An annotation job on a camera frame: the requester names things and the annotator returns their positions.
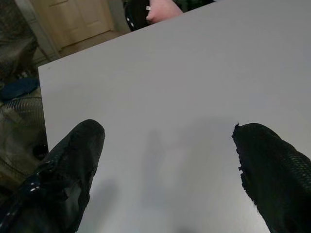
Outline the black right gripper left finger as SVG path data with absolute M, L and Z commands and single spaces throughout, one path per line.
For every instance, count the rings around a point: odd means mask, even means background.
M 104 147 L 103 126 L 76 125 L 0 206 L 2 233 L 75 233 Z

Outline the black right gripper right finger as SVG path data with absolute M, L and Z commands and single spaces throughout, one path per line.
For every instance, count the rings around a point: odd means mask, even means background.
M 259 123 L 237 124 L 242 187 L 271 233 L 311 231 L 311 160 Z

